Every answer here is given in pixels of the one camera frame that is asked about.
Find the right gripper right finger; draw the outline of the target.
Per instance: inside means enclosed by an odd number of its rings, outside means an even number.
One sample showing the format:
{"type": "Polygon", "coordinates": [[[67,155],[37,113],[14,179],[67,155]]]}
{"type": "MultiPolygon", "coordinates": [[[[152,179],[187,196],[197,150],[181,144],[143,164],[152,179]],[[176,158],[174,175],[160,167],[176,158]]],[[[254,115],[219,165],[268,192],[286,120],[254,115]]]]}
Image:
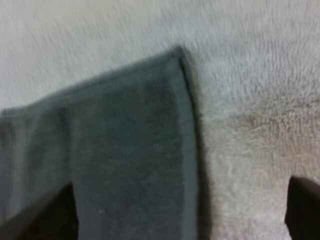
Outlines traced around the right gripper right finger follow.
{"type": "Polygon", "coordinates": [[[320,185],[306,177],[292,176],[287,190],[284,222],[292,240],[320,238],[320,185]]]}

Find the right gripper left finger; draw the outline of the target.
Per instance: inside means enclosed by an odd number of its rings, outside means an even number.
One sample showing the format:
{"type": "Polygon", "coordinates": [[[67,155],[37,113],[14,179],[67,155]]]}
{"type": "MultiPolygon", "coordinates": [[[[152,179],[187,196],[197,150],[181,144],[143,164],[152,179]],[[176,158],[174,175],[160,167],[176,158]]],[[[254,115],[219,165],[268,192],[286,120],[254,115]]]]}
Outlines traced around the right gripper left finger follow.
{"type": "Polygon", "coordinates": [[[77,240],[78,233],[71,183],[46,193],[9,221],[11,240],[77,240]]]}

